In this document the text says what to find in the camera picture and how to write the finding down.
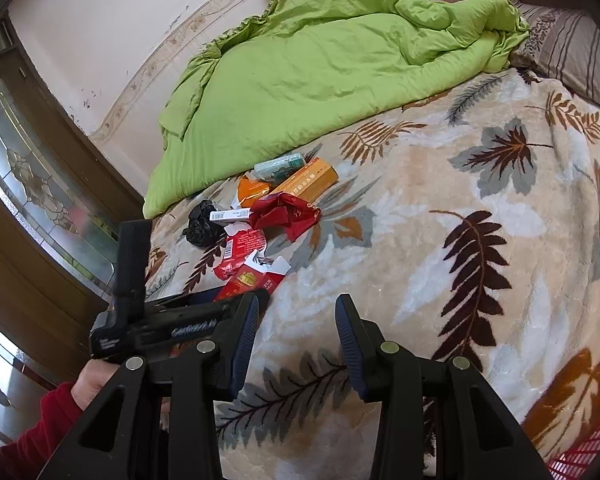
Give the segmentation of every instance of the green quilt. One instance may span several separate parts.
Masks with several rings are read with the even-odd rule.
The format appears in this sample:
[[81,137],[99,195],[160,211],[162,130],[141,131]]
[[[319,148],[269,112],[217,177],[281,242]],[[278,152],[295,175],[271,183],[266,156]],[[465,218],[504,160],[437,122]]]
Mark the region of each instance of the green quilt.
[[272,0],[191,59],[144,216],[316,137],[508,66],[508,0]]

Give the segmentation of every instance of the small white box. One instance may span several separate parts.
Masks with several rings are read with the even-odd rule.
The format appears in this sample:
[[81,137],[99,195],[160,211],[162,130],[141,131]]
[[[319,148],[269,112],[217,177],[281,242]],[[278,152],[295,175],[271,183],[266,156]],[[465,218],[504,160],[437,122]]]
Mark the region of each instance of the small white box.
[[232,222],[248,222],[251,209],[243,207],[241,209],[229,209],[228,211],[212,211],[209,220],[214,224],[228,225]]

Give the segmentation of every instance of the hand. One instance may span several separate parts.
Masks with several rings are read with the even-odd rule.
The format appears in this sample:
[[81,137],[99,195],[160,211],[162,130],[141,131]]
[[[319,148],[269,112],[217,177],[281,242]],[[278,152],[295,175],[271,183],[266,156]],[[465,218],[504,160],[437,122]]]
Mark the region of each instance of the hand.
[[78,380],[71,388],[71,396],[81,410],[87,409],[87,406],[119,367],[120,365],[107,363],[100,359],[92,359],[84,365]]

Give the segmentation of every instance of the person's arm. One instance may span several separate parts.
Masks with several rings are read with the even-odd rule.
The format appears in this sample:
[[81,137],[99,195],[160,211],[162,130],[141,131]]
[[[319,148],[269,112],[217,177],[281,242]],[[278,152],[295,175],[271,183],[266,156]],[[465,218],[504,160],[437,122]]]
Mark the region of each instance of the person's arm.
[[46,461],[118,369],[105,361],[89,361],[75,383],[63,383],[40,400],[40,421],[16,442],[0,447],[5,468],[18,480],[35,479]]

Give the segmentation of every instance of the black plastic bag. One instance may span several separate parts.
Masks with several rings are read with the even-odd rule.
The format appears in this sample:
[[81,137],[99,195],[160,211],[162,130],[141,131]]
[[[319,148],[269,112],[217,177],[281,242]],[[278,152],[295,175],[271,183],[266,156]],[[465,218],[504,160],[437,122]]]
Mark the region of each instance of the black plastic bag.
[[203,200],[189,213],[189,227],[182,231],[187,242],[205,249],[211,247],[224,235],[224,228],[209,221],[209,215],[216,208],[211,200]]

